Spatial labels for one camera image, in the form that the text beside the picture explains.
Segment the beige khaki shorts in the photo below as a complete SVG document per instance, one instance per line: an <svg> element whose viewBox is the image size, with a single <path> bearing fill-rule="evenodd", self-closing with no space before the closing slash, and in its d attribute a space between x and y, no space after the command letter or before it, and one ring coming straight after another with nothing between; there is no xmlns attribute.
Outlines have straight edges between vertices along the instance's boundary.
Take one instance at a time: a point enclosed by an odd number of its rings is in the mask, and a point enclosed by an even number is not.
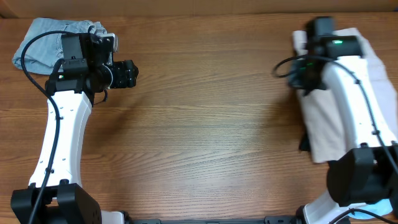
<svg viewBox="0 0 398 224"><path fill-rule="evenodd" d="M356 35L368 62L368 74L377 103L384 119L397 135L397 92L387 76L382 60L376 55L371 44L355 28L335 31L336 35ZM303 90L296 91L300 102L303 121L310 141L312 160L323 163L338 160L347 152L345 134L338 108L330 90L313 90L303 96Z"/></svg>

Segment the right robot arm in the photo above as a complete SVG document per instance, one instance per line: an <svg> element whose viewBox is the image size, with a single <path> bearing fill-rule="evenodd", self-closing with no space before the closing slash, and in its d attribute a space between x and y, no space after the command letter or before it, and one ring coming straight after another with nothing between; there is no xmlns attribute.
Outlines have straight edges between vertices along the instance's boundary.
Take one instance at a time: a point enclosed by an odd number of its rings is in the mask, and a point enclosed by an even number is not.
<svg viewBox="0 0 398 224"><path fill-rule="evenodd" d="M397 213L397 138L385 124L368 78L359 39L336 35L332 17L305 26L304 55L292 57L289 86L308 96L331 90L348 152L329 163L327 190L297 211L299 223L348 223L348 215L388 199Z"/></svg>

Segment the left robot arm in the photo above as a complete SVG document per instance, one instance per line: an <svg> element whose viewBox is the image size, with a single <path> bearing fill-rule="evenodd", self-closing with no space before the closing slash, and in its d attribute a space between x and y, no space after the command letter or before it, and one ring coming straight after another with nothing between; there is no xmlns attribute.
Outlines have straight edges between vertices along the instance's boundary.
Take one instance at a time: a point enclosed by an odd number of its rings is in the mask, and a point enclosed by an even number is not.
<svg viewBox="0 0 398 224"><path fill-rule="evenodd" d="M81 182L85 127L97 93L132 88L138 68L132 60L117 62L114 34L62 31L63 57L40 91L48 119L40 157L26 189L15 190L11 208L21 223L131 223L127 212L108 212Z"/></svg>

